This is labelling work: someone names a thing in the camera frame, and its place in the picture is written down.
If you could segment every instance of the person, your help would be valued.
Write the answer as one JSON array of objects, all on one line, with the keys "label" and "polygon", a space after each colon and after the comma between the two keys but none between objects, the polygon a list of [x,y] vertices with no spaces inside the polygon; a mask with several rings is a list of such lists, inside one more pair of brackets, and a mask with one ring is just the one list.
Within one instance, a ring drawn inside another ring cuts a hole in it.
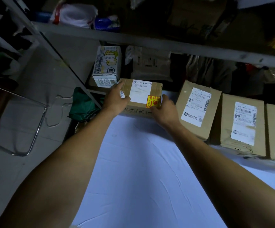
[{"label": "person", "polygon": [[[38,165],[19,186],[0,217],[0,228],[68,228],[83,199],[105,133],[130,101],[123,83],[112,87],[102,110]],[[184,128],[163,95],[154,119],[174,139],[228,226],[275,228],[275,190]]]}]

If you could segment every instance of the person's left arm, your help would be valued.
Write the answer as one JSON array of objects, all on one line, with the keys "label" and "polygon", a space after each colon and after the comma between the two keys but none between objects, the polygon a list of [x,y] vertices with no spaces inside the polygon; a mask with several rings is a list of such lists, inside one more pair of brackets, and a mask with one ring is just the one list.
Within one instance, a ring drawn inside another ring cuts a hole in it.
[{"label": "person's left arm", "polygon": [[0,228],[68,228],[83,199],[113,118],[124,110],[122,83],[112,87],[102,110],[23,181],[0,217]]}]

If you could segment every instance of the white cord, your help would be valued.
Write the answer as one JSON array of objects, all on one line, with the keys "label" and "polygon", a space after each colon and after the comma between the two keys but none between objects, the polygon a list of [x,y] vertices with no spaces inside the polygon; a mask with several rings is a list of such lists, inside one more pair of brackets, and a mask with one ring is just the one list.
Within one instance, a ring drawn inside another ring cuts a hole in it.
[{"label": "white cord", "polygon": [[[58,99],[58,98],[61,98],[61,99],[72,99],[72,98],[73,98],[73,95],[72,95],[71,97],[63,97],[63,96],[61,96],[61,95],[56,95],[56,97],[55,97],[55,99],[54,99],[54,101],[53,101],[53,103],[52,103],[52,106],[54,105],[56,99]],[[64,107],[64,106],[72,106],[72,103],[64,103],[64,104],[63,104],[63,106],[61,107],[61,119],[60,119],[60,121],[59,121],[57,124],[55,124],[55,125],[49,125],[49,124],[48,124],[48,119],[47,119],[47,117],[45,117],[45,118],[44,118],[44,121],[45,121],[45,124],[47,125],[47,127],[52,128],[52,127],[58,126],[58,125],[60,124],[60,122],[61,122],[62,119],[63,119],[63,107]]]}]

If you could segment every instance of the white box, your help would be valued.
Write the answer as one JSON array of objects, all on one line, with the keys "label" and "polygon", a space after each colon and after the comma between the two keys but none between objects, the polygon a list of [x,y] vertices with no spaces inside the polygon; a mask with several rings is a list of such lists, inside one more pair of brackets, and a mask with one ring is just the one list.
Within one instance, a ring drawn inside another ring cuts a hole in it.
[{"label": "white box", "polygon": [[93,69],[98,87],[110,88],[120,79],[122,52],[120,46],[99,46]]}]

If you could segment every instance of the person's left hand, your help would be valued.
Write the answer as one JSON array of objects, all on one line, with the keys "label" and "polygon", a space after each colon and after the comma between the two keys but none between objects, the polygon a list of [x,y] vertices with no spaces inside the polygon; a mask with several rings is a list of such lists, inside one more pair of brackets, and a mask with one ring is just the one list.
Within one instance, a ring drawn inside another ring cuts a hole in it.
[{"label": "person's left hand", "polygon": [[109,111],[113,117],[116,117],[120,114],[125,107],[128,105],[131,100],[129,96],[125,98],[121,98],[120,89],[122,88],[124,82],[120,82],[119,84],[115,84],[111,87],[110,92],[106,95],[104,104],[102,106],[102,110]]}]

